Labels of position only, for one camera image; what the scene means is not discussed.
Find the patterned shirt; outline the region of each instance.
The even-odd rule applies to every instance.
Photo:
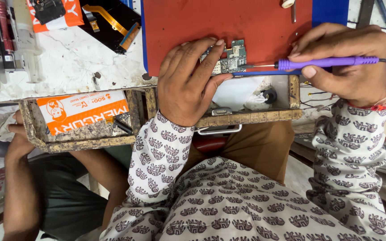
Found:
[[[177,179],[194,127],[180,127],[158,112],[137,137],[127,198],[100,240],[385,241],[382,180],[375,171],[386,162],[386,110],[339,100],[331,111],[332,118],[316,123],[308,199],[219,156]]]

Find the orange flex cable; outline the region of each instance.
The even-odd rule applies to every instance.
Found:
[[[105,20],[107,20],[112,26],[114,30],[119,31],[122,35],[126,36],[128,30],[126,30],[123,26],[121,26],[111,15],[105,11],[101,6],[89,6],[86,4],[83,6],[83,9],[89,12],[97,12],[101,14]]]

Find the shirt sleeve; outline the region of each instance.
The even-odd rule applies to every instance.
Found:
[[[187,161],[195,127],[180,127],[160,112],[145,123],[132,148],[129,189],[99,240],[153,240],[168,214],[171,188]]]
[[[386,163],[386,110],[351,107],[340,99],[333,117],[320,117],[312,145],[317,149],[308,199],[367,241],[386,240],[386,213],[376,168]]]

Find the circuit board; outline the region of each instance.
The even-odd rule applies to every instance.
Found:
[[[212,46],[209,47],[200,57],[202,62],[208,53],[211,51]],[[227,49],[226,44],[224,45],[224,51],[227,53],[227,58],[220,59],[215,65],[212,75],[224,74],[224,73],[235,73],[235,72],[246,72],[246,68],[239,68],[241,65],[247,64],[247,52],[244,47],[244,40],[232,41],[232,48]]]

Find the hand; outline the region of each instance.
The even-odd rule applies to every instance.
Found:
[[[288,57],[305,62],[328,57],[377,56],[386,58],[386,33],[377,25],[351,29],[344,25],[321,24],[294,43]],[[302,74],[320,90],[334,93],[355,106],[372,106],[386,97],[386,64],[333,67],[333,74],[307,66]]]
[[[200,56],[212,50],[191,76]],[[211,104],[217,87],[232,74],[211,78],[212,71],[224,50],[224,40],[203,38],[176,46],[160,66],[157,93],[160,112],[172,123],[194,126]]]
[[[14,132],[14,138],[8,146],[6,159],[20,159],[31,153],[35,146],[29,142],[26,137],[25,127],[23,126],[23,118],[19,111],[13,115],[13,119],[17,121],[17,124],[8,125],[8,130]]]

